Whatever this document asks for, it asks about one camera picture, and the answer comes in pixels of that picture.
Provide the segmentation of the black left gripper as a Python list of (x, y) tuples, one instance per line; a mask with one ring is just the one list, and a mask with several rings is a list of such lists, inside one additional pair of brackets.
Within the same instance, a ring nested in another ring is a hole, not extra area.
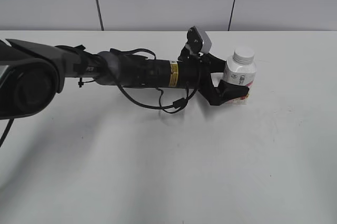
[(199, 92), (208, 101), (209, 105), (220, 106), (227, 101), (247, 96), (250, 88), (243, 85), (235, 85), (220, 80), (218, 86), (214, 86), (211, 73), (223, 73), (226, 60), (222, 60), (212, 54), (203, 54), (200, 57), (201, 78)]

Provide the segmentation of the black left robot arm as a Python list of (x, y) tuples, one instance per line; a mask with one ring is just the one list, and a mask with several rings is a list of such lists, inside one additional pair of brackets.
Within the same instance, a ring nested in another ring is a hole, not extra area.
[(187, 48), (177, 61), (159, 60), (145, 48), (131, 51), (110, 49), (97, 54), (85, 47), (50, 46), (23, 40), (1, 42), (1, 119), (35, 115), (45, 109), (67, 78), (79, 86), (95, 82), (127, 88), (185, 89), (187, 96), (169, 109), (185, 108), (189, 99), (201, 93), (210, 105), (221, 105), (249, 92), (245, 85), (220, 81), (214, 86), (211, 75), (225, 69), (226, 62), (211, 54), (193, 55)]

